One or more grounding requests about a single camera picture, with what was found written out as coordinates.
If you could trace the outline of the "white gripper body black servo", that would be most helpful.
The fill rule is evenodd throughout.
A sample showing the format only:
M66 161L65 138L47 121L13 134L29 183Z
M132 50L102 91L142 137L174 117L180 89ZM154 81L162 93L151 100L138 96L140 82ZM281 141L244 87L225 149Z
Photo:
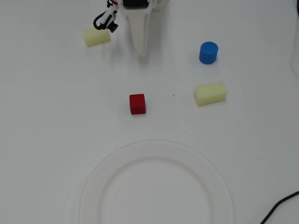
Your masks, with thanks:
M168 3L169 0L119 0L118 7L122 11L159 12Z

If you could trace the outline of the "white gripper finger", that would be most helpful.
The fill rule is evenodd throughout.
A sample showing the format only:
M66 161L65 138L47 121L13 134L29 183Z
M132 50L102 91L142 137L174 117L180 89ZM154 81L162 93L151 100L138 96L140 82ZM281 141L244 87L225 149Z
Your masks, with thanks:
M146 16L145 16L145 53L147 52L147 46L148 46L149 26L150 26L150 14L146 14Z
M133 44L139 56L145 56L148 42L150 8L120 8L122 14L128 18Z

